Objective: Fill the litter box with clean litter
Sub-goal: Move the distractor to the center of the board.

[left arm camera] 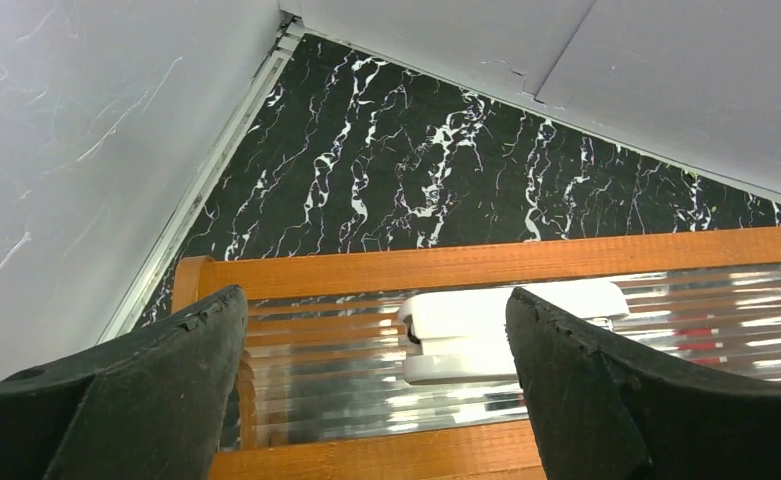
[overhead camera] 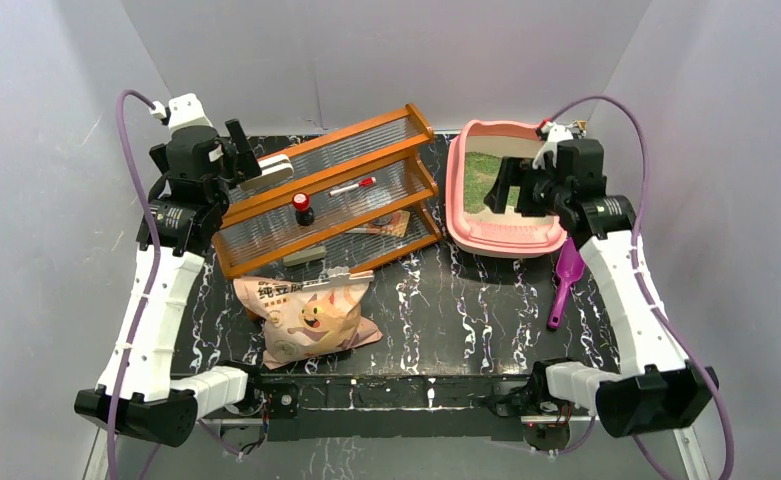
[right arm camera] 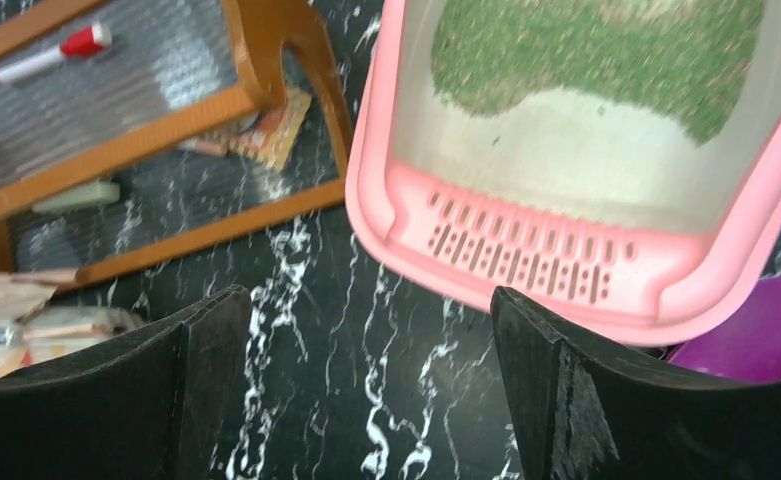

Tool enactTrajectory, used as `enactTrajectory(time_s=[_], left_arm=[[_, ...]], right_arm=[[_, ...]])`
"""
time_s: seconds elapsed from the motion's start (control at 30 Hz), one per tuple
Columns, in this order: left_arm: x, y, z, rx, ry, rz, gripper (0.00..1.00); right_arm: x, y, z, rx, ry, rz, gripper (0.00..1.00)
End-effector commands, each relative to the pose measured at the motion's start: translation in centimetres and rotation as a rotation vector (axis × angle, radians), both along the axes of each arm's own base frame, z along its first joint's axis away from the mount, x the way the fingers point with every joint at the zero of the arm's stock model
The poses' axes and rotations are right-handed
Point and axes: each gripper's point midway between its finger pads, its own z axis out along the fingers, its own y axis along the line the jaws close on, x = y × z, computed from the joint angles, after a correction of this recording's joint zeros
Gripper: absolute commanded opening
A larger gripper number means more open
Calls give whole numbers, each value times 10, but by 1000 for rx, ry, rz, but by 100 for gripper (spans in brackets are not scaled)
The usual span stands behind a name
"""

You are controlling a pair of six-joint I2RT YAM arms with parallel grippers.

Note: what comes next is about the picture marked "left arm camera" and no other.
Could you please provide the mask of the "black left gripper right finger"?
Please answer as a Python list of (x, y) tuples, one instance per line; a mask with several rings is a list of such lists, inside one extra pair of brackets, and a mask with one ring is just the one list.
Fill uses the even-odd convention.
[(781, 383), (694, 364), (517, 288), (506, 334), (550, 479), (781, 479)]

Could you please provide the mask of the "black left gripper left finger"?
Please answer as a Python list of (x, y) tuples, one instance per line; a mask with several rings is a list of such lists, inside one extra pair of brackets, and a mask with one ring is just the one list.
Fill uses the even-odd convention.
[(247, 321), (231, 285), (0, 381), (0, 479), (207, 478)]

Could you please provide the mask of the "orange wooden shelf rack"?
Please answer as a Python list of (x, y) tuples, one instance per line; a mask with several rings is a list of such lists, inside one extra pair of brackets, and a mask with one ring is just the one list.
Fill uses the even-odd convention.
[(781, 383), (781, 227), (179, 263), (173, 305), (249, 308), (241, 446), (214, 479), (550, 479), (515, 381), (411, 385), (397, 312), (423, 293), (602, 279), (629, 313), (585, 320), (673, 357)]

